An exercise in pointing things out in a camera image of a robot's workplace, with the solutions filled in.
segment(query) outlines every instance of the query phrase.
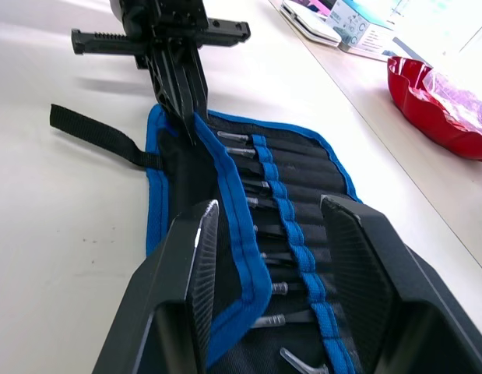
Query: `black strap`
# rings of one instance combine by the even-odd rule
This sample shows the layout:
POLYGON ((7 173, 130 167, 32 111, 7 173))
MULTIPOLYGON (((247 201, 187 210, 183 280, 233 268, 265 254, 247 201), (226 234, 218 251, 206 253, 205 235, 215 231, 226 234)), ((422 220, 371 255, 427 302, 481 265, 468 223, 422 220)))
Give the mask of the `black strap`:
POLYGON ((55 104, 51 108, 51 126, 115 153, 135 165, 163 168, 159 155, 142 152, 123 132, 55 104))

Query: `plastic bag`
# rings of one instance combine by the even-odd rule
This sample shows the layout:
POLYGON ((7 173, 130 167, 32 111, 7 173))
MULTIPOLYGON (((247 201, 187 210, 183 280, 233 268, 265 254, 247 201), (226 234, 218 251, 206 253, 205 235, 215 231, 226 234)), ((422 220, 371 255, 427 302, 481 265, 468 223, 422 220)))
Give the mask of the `plastic bag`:
POLYGON ((482 77, 474 71, 450 75, 431 70, 423 80, 426 91, 445 109, 454 126, 482 135, 482 77))

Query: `white box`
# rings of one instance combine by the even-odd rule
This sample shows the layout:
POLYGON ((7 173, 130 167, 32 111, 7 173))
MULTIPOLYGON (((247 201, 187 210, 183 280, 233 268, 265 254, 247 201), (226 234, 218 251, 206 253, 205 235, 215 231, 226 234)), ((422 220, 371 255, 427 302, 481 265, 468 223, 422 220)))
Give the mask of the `white box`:
POLYGON ((378 54, 394 37, 390 25, 352 0, 337 0, 325 23, 332 26, 344 44, 378 54))

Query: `red plastic container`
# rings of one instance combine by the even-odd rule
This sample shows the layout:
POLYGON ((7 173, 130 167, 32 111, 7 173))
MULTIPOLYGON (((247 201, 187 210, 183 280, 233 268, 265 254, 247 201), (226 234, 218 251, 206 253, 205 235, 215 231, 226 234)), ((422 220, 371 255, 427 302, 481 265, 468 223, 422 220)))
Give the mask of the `red plastic container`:
POLYGON ((482 161, 482 135, 449 121, 445 109, 422 83, 431 68, 403 57, 388 60, 388 86, 392 99, 406 119, 425 136, 453 153, 482 161))

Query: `tool roll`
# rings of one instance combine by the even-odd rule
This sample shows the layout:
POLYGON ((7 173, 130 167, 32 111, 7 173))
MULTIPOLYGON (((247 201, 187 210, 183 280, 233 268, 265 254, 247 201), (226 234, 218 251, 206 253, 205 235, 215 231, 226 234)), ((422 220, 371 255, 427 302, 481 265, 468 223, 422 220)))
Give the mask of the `tool roll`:
POLYGON ((51 125, 146 168, 149 256, 218 201, 208 373, 482 372, 482 336, 319 134, 211 111, 190 146, 157 105, 144 152, 56 105, 51 125))

